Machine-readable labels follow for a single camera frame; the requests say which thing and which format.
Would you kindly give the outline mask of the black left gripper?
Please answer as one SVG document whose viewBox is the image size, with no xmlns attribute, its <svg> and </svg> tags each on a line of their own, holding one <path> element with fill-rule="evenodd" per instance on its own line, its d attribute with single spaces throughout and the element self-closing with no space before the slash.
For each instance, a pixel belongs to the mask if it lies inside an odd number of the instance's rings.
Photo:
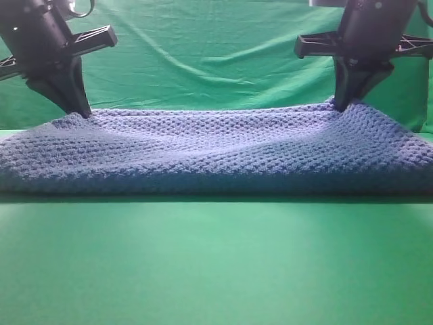
<svg viewBox="0 0 433 325">
<path fill-rule="evenodd" d="M 72 33 L 67 21 L 89 16 L 95 2 L 90 2 L 86 13 L 76 12 L 75 7 L 75 1 L 2 1 L 1 39 L 11 56 L 1 60 L 1 79 L 26 76 L 67 59 L 60 80 L 29 79 L 26 85 L 66 114 L 88 118 L 91 109 L 80 56 L 113 47 L 118 39 L 110 25 Z"/>
</svg>

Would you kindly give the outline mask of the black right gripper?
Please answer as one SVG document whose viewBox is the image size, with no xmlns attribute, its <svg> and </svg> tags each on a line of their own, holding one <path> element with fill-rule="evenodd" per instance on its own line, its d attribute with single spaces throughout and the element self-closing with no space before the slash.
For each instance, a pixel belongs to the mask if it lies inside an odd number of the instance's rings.
<svg viewBox="0 0 433 325">
<path fill-rule="evenodd" d="M 394 71 L 395 58 L 432 59 L 432 40 L 405 33 L 416 10 L 432 25 L 423 1 L 348 1 L 334 31 L 297 37 L 298 58 L 329 56 L 335 72 L 334 108 L 344 112 Z"/>
</svg>

